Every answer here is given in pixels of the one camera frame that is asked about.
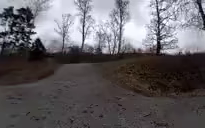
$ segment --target bare tree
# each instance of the bare tree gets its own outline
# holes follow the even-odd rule
[[[174,49],[177,47],[178,39],[175,37],[176,25],[172,21],[176,20],[173,13],[174,0],[151,0],[152,19],[148,27],[148,34],[144,40],[144,45],[149,48],[156,48],[156,54],[161,50]]]
[[[124,26],[130,19],[128,10],[129,0],[115,0],[115,8],[112,10],[110,17],[119,26],[118,34],[118,53],[121,50]]]
[[[70,28],[73,25],[74,17],[71,14],[63,14],[62,21],[55,20],[57,28],[55,32],[62,37],[62,53],[64,53],[65,41],[69,39]]]
[[[92,11],[92,0],[75,0],[74,4],[76,5],[79,13],[78,16],[80,17],[81,29],[80,32],[82,33],[82,46],[81,51],[84,49],[84,44],[87,36],[90,34],[92,25],[94,24],[94,20],[90,14]]]
[[[183,15],[183,27],[195,27],[205,32],[205,0],[176,0]]]
[[[52,0],[10,0],[12,2],[21,2],[22,5],[28,6],[36,19],[40,13],[47,11],[51,6]]]
[[[97,49],[103,50],[107,43],[107,28],[105,23],[100,23],[95,27],[95,40],[97,41]]]
[[[124,39],[123,45],[121,48],[121,53],[134,53],[136,50],[134,46],[128,41],[127,39]]]

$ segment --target treeline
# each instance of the treeline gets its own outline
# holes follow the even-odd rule
[[[41,12],[50,9],[52,1],[26,0],[24,7],[19,9],[8,7],[0,13],[0,25],[4,28],[0,32],[1,55],[8,53],[32,55],[46,51],[39,38],[35,41],[32,39],[36,34],[34,32],[36,19]],[[81,46],[67,47],[66,44],[71,40],[70,29],[75,16],[64,13],[60,20],[55,20],[57,25],[55,32],[60,35],[62,42],[61,53],[79,51],[102,54],[106,50],[107,53],[114,55],[142,51],[136,50],[124,37],[125,25],[131,17],[129,0],[115,0],[109,19],[100,23],[97,23],[91,14],[92,0],[74,0],[74,5],[78,10]],[[151,22],[147,25],[148,33],[143,45],[157,55],[165,50],[178,48],[176,37],[178,29],[194,27],[205,33],[205,0],[150,0],[150,10]],[[86,44],[89,36],[94,37],[95,46]]]

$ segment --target rock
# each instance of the rock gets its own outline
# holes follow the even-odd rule
[[[103,118],[103,117],[104,117],[104,115],[103,115],[103,114],[100,114],[100,115],[99,115],[99,117],[100,117],[100,118]]]

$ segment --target dry grass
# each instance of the dry grass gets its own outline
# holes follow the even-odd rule
[[[106,76],[147,96],[205,89],[205,54],[144,56],[121,63],[107,63],[103,68],[107,68]]]
[[[54,73],[58,64],[49,60],[28,62],[25,59],[0,59],[0,85],[35,82]]]

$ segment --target gravel path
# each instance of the gravel path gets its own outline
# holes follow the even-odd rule
[[[148,98],[92,64],[64,65],[38,83],[0,87],[0,128],[205,128],[205,97]]]

